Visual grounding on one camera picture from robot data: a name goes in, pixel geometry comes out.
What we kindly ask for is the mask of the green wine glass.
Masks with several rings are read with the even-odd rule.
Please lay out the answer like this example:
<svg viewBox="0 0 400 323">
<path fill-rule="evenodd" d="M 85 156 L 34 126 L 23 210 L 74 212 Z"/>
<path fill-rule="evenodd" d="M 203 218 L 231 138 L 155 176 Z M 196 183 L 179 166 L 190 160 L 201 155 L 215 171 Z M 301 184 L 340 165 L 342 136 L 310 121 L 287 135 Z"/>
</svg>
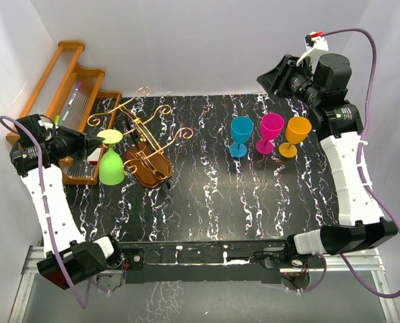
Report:
<svg viewBox="0 0 400 323">
<path fill-rule="evenodd" d="M 114 151 L 114 146 L 123 140 L 123 134 L 115 129 L 106 129 L 98 133 L 104 140 L 102 144 L 107 147 L 106 153 L 101 157 L 98 164 L 98 177 L 102 184 L 114 186 L 125 179 L 123 160 Z"/>
</svg>

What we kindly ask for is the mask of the pink wine glass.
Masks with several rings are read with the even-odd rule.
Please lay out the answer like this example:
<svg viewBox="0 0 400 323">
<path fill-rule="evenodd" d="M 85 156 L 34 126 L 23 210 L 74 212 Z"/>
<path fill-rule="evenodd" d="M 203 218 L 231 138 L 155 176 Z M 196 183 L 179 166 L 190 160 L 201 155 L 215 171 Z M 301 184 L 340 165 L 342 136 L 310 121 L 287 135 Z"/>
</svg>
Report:
<svg viewBox="0 0 400 323">
<path fill-rule="evenodd" d="M 276 113 L 266 114 L 260 123 L 261 139 L 256 143 L 256 150 L 263 155 L 273 153 L 274 140 L 280 135 L 284 127 L 284 118 Z"/>
</svg>

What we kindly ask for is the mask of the orange wine glass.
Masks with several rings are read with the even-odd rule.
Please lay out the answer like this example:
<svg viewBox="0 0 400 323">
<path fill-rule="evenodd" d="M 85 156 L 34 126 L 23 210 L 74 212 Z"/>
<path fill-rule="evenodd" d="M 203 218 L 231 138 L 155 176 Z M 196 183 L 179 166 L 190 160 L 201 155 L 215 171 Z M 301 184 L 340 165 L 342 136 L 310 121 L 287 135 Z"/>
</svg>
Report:
<svg viewBox="0 0 400 323">
<path fill-rule="evenodd" d="M 312 130 L 312 125 L 307 118 L 295 116 L 289 119 L 286 128 L 286 142 L 279 146 L 283 157 L 293 158 L 297 155 L 297 144 L 303 142 Z"/>
</svg>

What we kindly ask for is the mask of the blue wine glass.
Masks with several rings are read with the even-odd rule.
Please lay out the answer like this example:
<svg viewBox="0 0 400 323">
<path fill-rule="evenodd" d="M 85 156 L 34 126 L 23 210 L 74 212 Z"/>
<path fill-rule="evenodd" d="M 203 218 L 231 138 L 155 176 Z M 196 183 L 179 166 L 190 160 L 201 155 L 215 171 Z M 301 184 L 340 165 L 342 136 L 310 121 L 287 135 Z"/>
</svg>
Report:
<svg viewBox="0 0 400 323">
<path fill-rule="evenodd" d="M 253 132 L 254 124 L 252 120 L 246 116 L 238 116 L 231 122 L 231 137 L 234 141 L 229 147 L 232 157 L 244 157 L 248 148 L 245 143 L 250 139 Z"/>
</svg>

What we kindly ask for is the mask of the gold wire wine glass rack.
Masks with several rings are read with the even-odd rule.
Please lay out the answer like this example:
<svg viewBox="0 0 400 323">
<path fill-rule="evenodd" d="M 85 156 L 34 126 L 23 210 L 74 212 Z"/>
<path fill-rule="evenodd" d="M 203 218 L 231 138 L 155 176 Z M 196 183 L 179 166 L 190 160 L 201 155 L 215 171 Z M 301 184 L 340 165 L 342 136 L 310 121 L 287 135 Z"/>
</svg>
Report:
<svg viewBox="0 0 400 323">
<path fill-rule="evenodd" d="M 154 189 L 163 183 L 170 188 L 169 179 L 172 176 L 172 163 L 164 155 L 164 151 L 179 137 L 182 139 L 190 139 L 194 135 L 194 130 L 190 127 L 183 127 L 176 132 L 169 143 L 161 146 L 148 129 L 147 123 L 152 121 L 157 113 L 162 115 L 170 114 L 172 112 L 172 107 L 168 104 L 162 104 L 155 109 L 149 119 L 143 121 L 127 108 L 128 103 L 132 102 L 135 98 L 136 97 L 133 96 L 131 99 L 117 105 L 108 112 L 90 115 L 87 119 L 87 124 L 91 127 L 98 126 L 101 116 L 113 114 L 116 111 L 122 112 L 125 115 L 128 128 L 128 131 L 122 133 L 123 139 L 129 136 L 134 144 L 132 148 L 126 151 L 125 158 L 122 158 L 125 178 L 127 176 L 134 176 L 145 188 Z"/>
</svg>

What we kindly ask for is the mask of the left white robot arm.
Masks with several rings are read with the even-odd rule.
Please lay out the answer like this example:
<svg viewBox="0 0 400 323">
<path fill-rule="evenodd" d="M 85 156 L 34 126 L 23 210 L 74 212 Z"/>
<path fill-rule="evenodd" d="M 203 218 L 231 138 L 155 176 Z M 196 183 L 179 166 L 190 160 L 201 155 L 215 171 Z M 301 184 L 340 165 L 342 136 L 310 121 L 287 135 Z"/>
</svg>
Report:
<svg viewBox="0 0 400 323">
<path fill-rule="evenodd" d="M 19 139 L 9 156 L 30 193 L 42 230 L 44 259 L 37 264 L 38 272 L 68 289 L 120 266 L 124 253 L 110 234 L 88 242 L 79 231 L 59 167 L 66 157 L 86 159 L 104 139 L 45 121 L 40 114 L 15 119 L 13 124 Z"/>
</svg>

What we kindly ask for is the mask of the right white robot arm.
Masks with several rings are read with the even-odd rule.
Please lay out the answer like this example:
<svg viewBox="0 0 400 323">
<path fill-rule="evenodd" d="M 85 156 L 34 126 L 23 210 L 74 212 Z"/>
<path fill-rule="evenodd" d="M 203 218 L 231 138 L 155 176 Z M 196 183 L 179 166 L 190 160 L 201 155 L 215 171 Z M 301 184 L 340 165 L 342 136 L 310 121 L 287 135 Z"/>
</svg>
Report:
<svg viewBox="0 0 400 323">
<path fill-rule="evenodd" d="M 360 112 L 346 100 L 352 75 L 349 59 L 330 53 L 322 32 L 305 37 L 306 52 L 300 57 L 285 55 L 277 67 L 258 76 L 268 94 L 292 96 L 308 107 L 306 117 L 289 119 L 286 142 L 279 152 L 294 157 L 296 146 L 314 130 L 331 168 L 339 204 L 339 224 L 288 237 L 286 262 L 299 267 L 309 254 L 344 254 L 373 249 L 398 232 L 384 219 L 370 195 L 372 183 L 359 146 L 364 130 Z"/>
</svg>

